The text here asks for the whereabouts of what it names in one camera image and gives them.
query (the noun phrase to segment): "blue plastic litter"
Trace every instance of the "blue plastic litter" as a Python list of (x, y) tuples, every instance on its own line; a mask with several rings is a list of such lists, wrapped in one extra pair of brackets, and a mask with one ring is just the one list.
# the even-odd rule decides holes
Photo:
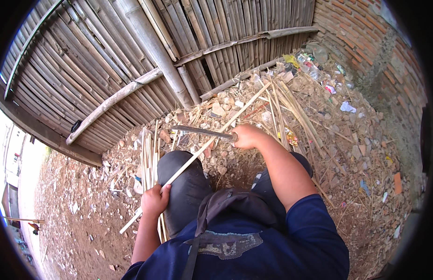
[(359, 185), (363, 188), (363, 190), (366, 192), (367, 196), (370, 196), (370, 191), (369, 188), (366, 185), (366, 182), (364, 180), (361, 180), (361, 182), (359, 182)]

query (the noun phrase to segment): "navy blue t-shirt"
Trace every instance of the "navy blue t-shirt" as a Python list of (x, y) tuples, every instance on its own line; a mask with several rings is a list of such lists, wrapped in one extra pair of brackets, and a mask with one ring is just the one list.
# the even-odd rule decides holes
[[(318, 194), (294, 204), (288, 233), (238, 213), (217, 216), (201, 235), (194, 279), (347, 279), (349, 251)], [(180, 279), (196, 220), (145, 261), (130, 266), (129, 279)]]

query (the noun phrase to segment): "hand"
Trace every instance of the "hand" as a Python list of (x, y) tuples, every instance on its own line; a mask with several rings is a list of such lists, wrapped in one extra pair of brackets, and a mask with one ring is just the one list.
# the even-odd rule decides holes
[(259, 140), (267, 136), (261, 129), (249, 124), (237, 126), (232, 132), (238, 135), (238, 141), (232, 143), (232, 146), (245, 150), (256, 148)]
[(162, 186), (157, 184), (141, 196), (140, 207), (144, 216), (152, 216), (157, 219), (167, 208), (171, 185), (166, 185), (162, 194), (160, 194), (161, 188)]

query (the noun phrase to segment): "rooster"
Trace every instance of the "rooster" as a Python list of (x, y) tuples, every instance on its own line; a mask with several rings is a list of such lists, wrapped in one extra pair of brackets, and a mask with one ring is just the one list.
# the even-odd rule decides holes
[(37, 224), (28, 223), (32, 228), (34, 228), (34, 235), (39, 235), (40, 227)]

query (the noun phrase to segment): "gray pants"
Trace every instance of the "gray pants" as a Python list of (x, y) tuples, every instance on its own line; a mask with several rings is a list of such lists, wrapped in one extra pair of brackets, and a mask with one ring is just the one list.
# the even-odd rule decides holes
[[(291, 154), (303, 165), (310, 177), (313, 174), (307, 159), (298, 153)], [(193, 155), (187, 151), (175, 150), (165, 154), (158, 162), (158, 182), (164, 185)], [(277, 216), (279, 224), (285, 224), (286, 211), (272, 188), (268, 169), (258, 173), (252, 184), (252, 192), (262, 196), (266, 204)], [(197, 218), (202, 200), (212, 193), (212, 189), (202, 171), (201, 161), (196, 159), (172, 183), (170, 200), (165, 210), (165, 219), (171, 238)]]

